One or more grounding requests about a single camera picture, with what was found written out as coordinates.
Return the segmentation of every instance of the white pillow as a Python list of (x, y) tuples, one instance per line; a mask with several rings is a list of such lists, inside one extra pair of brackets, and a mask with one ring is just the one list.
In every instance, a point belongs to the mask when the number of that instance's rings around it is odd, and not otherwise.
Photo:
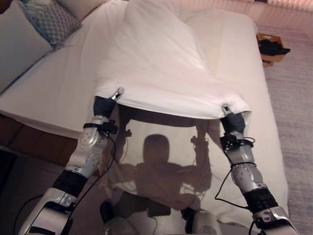
[(81, 21), (97, 6), (108, 0), (57, 0), (64, 8), (72, 13), (78, 21)]
[(1, 93), (52, 47), (27, 20), (17, 0), (0, 15), (0, 32)]

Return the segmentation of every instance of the black cable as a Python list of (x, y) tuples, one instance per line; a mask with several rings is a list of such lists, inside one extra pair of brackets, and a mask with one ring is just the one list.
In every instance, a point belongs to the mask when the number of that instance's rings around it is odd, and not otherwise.
[(254, 221), (251, 223), (251, 226), (250, 226), (250, 229), (249, 229), (249, 233), (248, 233), (248, 235), (251, 235), (253, 225), (254, 225)]
[(252, 143), (255, 142), (255, 138), (252, 138), (252, 137), (245, 137), (244, 139), (252, 140)]
[[(100, 176), (92, 183), (92, 185), (89, 187), (89, 189), (88, 189), (88, 190), (84, 193), (84, 195), (79, 199), (79, 201), (78, 201), (77, 204), (75, 205), (74, 209), (73, 209), (72, 212), (69, 214), (69, 218), (72, 216), (72, 214), (73, 214), (74, 210), (77, 208), (78, 204), (82, 201), (82, 199), (86, 196), (86, 194), (91, 190), (91, 188), (98, 182), (98, 180), (99, 180), (102, 176), (104, 176), (104, 175), (109, 171), (109, 169), (111, 168), (111, 166), (112, 166), (112, 164), (113, 164), (113, 162), (114, 162), (114, 160), (115, 160), (116, 145), (115, 145), (114, 140), (113, 140), (110, 136), (108, 136), (108, 139), (110, 139), (110, 140), (112, 141), (113, 147), (114, 147), (114, 154), (113, 154), (113, 156), (112, 156), (112, 161), (110, 162), (109, 167), (106, 169), (106, 171), (105, 171), (102, 175), (100, 175)], [(35, 200), (35, 199), (37, 199), (37, 198), (40, 198), (40, 197), (42, 197), (42, 196), (43, 196), (43, 194), (42, 194), (42, 195), (39, 195), (39, 196), (36, 196), (36, 197), (33, 197), (33, 198), (30, 198), (30, 199), (28, 199), (26, 202), (24, 202), (24, 204), (21, 206), (21, 208), (20, 208), (18, 214), (17, 214), (16, 217), (15, 217), (14, 223), (13, 223), (13, 228), (12, 228), (12, 234), (13, 234), (13, 235), (16, 234), (16, 224), (17, 224), (18, 218), (19, 218), (19, 216), (20, 216), (20, 213), (22, 212), (22, 210), (24, 209), (24, 207), (25, 207), (29, 202), (31, 202), (31, 201), (33, 201), (33, 200)]]
[(222, 182), (222, 184), (221, 184), (221, 187), (220, 187), (219, 191), (217, 192), (217, 194), (215, 195), (214, 199), (215, 199), (215, 200), (220, 200), (220, 201), (226, 202), (226, 203), (231, 204), (231, 205), (233, 205), (233, 206), (236, 206), (236, 207), (239, 207), (239, 208), (242, 208), (242, 209), (246, 209), (246, 210), (249, 211), (249, 207), (239, 206), (239, 205), (237, 205), (237, 204), (235, 204), (235, 203), (228, 202), (228, 201), (226, 201), (226, 200), (224, 200), (224, 199), (218, 198), (218, 195), (220, 194), (220, 192), (221, 192), (221, 190), (222, 190), (222, 187), (223, 187), (223, 185), (224, 185), (224, 183), (225, 183), (227, 177), (228, 177), (229, 174), (231, 173), (231, 170), (232, 170), (232, 167), (230, 168), (229, 172), (227, 173), (226, 177), (224, 178), (224, 180), (223, 180), (223, 182)]
[(37, 198), (40, 198), (40, 197), (42, 197), (42, 196), (43, 196), (43, 194), (41, 194), (41, 195), (39, 195), (39, 196), (36, 196), (36, 197), (33, 197), (33, 198), (30, 198), (30, 199), (28, 199), (26, 202), (24, 202), (24, 204), (20, 207), (20, 209), (19, 209), (19, 211), (18, 211), (18, 213), (17, 213), (17, 215), (16, 215), (16, 217), (15, 217), (14, 223), (13, 223), (13, 228), (12, 228), (12, 234), (13, 234), (13, 235), (16, 234), (16, 224), (17, 224), (17, 222), (18, 222), (19, 216), (20, 216), (22, 210), (24, 209), (24, 207), (26, 207), (26, 205), (27, 205), (28, 203), (30, 203), (31, 201), (33, 201), (33, 200), (35, 200), (35, 199), (37, 199)]
[(109, 171), (109, 169), (111, 168), (111, 166), (112, 166), (112, 164), (113, 164), (113, 162), (114, 162), (114, 160), (115, 160), (116, 145), (115, 145), (114, 140), (113, 140), (110, 136), (108, 136), (108, 139), (110, 139), (110, 140), (112, 141), (113, 147), (114, 147), (114, 153), (113, 153), (113, 156), (112, 156), (112, 161), (110, 162), (110, 164), (109, 164), (108, 168), (106, 169), (106, 171), (105, 171), (102, 175), (100, 175), (100, 176), (92, 183), (92, 185), (89, 187), (89, 189), (87, 189), (87, 191), (84, 193), (84, 195), (79, 199), (79, 201), (76, 203), (74, 209), (73, 209), (72, 212), (69, 214), (69, 218), (71, 218), (71, 216), (72, 216), (74, 210), (77, 208), (78, 204), (82, 201), (82, 199), (86, 196), (86, 194), (91, 190), (91, 188), (98, 182), (98, 180), (101, 179), (102, 176), (104, 176), (104, 175)]

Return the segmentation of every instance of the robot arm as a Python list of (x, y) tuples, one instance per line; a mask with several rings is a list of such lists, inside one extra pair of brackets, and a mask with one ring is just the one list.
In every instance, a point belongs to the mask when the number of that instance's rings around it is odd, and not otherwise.
[(19, 235), (67, 235), (78, 195), (88, 178), (99, 166), (101, 154), (108, 142), (108, 135), (116, 133), (117, 127), (109, 118), (116, 101), (124, 93), (119, 88), (108, 99), (96, 96), (94, 117), (84, 125), (77, 147), (62, 174), (37, 203), (23, 223)]
[(253, 144), (244, 136), (245, 122), (241, 114), (232, 113), (227, 105), (222, 107), (221, 119), (225, 134), (221, 144), (230, 164), (233, 182), (239, 187), (252, 212), (261, 235), (300, 235), (285, 210), (278, 206), (260, 171), (254, 163)]

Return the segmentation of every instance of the gray pillow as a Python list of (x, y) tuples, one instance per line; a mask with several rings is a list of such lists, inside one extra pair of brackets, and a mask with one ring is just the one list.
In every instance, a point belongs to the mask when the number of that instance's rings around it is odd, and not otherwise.
[(64, 8), (81, 21), (97, 6), (109, 0), (57, 0)]
[(75, 17), (53, 0), (29, 0), (25, 7), (35, 27), (54, 48), (81, 27)]
[(0, 32), (1, 93), (52, 47), (27, 20), (20, 1), (0, 14)]

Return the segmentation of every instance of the carpet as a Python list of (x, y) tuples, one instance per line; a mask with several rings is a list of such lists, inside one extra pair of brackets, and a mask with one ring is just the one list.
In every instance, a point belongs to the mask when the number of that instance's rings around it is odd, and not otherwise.
[(289, 214), (302, 235), (313, 234), (313, 43), (301, 30), (259, 25), (290, 48), (264, 69), (289, 187)]

